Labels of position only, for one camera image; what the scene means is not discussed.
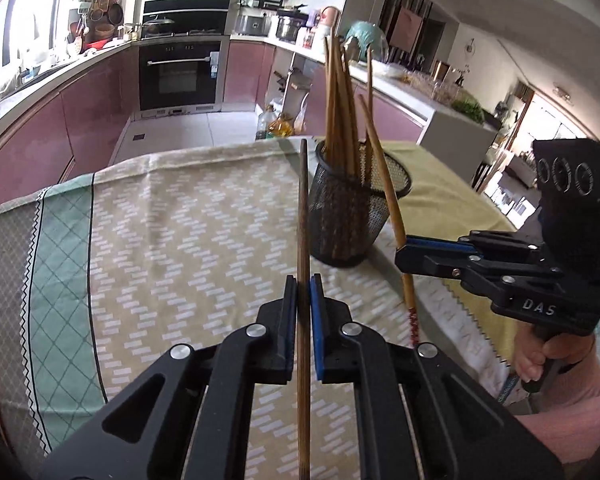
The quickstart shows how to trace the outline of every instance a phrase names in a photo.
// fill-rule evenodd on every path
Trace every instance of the oven window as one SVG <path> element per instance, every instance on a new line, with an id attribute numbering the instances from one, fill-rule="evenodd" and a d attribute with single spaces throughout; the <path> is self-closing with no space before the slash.
<path id="1" fill-rule="evenodd" d="M 198 80 L 198 62 L 180 62 L 160 66 L 158 75 L 158 92 L 160 94 L 177 94 L 195 92 Z"/>

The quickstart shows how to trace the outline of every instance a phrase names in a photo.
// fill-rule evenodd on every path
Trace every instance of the oven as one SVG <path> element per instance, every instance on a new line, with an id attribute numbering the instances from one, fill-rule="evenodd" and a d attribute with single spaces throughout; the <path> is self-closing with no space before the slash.
<path id="1" fill-rule="evenodd" d="M 140 46 L 143 118 L 220 110 L 225 69 L 221 59 L 226 60 L 228 39 L 187 39 Z"/>

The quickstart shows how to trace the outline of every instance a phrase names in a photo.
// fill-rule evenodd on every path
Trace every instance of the oven handle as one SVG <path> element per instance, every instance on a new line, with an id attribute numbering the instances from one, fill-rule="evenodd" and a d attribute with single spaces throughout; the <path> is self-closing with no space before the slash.
<path id="1" fill-rule="evenodd" d="M 208 63 L 211 61 L 211 57 L 197 57 L 195 59 L 168 59 L 166 61 L 147 61 L 146 65 L 165 65 L 167 63 L 188 63 L 192 61 L 206 61 Z"/>

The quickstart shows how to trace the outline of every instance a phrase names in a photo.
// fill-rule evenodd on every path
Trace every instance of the silver screw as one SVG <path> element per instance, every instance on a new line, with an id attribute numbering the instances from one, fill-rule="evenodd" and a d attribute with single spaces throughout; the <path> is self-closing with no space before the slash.
<path id="1" fill-rule="evenodd" d="M 422 343 L 418 346 L 418 355 L 425 359 L 431 359 L 438 355 L 438 347 L 431 343 Z"/>
<path id="2" fill-rule="evenodd" d="M 188 345 L 176 345 L 169 352 L 169 355 L 174 359 L 184 359 L 189 357 L 190 354 L 191 348 Z"/>
<path id="3" fill-rule="evenodd" d="M 362 327 L 358 323 L 345 323 L 341 330 L 344 335 L 357 336 L 362 332 Z"/>
<path id="4" fill-rule="evenodd" d="M 261 337 L 267 333 L 267 327 L 260 323 L 254 323 L 247 327 L 247 335 L 249 337 Z"/>

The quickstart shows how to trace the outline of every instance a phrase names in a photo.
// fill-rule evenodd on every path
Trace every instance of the black mesh pen holder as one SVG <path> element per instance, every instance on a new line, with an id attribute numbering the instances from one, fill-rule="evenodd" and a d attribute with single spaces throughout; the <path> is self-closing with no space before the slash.
<path id="1" fill-rule="evenodd" d="M 336 173 L 324 160 L 324 141 L 315 150 L 318 168 L 309 193 L 311 256 L 331 267 L 355 267 L 366 258 L 389 218 L 382 179 L 375 157 L 365 167 L 365 144 L 359 142 L 360 180 Z M 404 166 L 385 153 L 398 198 L 411 190 Z"/>

